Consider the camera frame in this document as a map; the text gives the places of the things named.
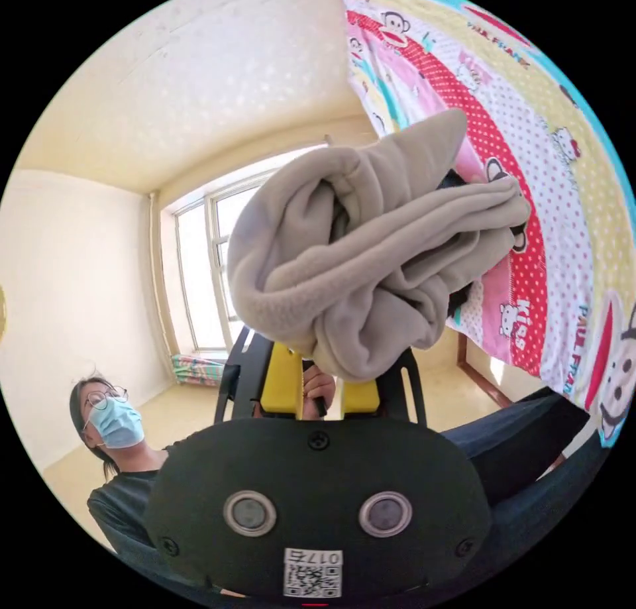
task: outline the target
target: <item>label sticker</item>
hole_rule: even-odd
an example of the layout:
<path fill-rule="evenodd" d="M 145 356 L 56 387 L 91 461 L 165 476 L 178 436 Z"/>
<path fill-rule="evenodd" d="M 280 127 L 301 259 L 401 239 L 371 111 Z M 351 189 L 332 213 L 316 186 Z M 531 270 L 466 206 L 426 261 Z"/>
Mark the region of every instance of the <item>label sticker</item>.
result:
<path fill-rule="evenodd" d="M 342 586 L 342 551 L 291 548 L 285 550 L 284 596 L 340 598 Z"/>

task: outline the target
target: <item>yellow ceiling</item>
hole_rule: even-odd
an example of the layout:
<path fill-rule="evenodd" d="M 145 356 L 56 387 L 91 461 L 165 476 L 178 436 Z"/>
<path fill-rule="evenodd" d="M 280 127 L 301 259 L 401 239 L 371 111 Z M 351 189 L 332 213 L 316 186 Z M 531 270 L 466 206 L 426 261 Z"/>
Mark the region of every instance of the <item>yellow ceiling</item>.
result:
<path fill-rule="evenodd" d="M 171 0 L 77 70 L 17 166 L 146 193 L 269 131 L 360 113 L 342 0 Z"/>

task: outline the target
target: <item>folded cloth on floor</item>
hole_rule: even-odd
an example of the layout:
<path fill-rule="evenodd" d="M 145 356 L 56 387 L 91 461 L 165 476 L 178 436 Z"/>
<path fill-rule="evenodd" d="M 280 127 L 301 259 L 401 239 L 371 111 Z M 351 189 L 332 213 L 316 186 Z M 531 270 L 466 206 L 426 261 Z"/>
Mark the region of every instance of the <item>folded cloth on floor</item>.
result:
<path fill-rule="evenodd" d="M 325 372 L 364 382 L 442 335 L 451 293 L 511 250 L 530 206 L 511 176 L 437 189 L 466 134 L 448 110 L 276 172 L 230 236 L 237 315 Z"/>

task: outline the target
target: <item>face mask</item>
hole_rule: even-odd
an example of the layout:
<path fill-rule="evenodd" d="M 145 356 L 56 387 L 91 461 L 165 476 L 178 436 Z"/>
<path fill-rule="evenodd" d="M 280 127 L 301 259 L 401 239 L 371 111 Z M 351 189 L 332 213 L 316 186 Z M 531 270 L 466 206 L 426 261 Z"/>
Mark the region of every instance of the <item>face mask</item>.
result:
<path fill-rule="evenodd" d="M 106 399 L 104 410 L 93 408 L 88 420 L 110 450 L 130 448 L 144 439 L 141 415 L 128 403 Z"/>

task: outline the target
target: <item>hand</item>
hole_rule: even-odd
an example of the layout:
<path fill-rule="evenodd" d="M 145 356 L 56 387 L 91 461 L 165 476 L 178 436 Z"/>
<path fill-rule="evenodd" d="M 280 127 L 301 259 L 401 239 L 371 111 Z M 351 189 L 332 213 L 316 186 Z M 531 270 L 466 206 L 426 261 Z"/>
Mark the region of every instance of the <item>hand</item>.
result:
<path fill-rule="evenodd" d="M 314 400 L 322 397 L 325 400 L 325 407 L 329 410 L 336 393 L 336 380 L 315 364 L 305 371 L 303 377 L 305 380 L 303 419 L 315 421 L 320 419 L 320 414 Z"/>

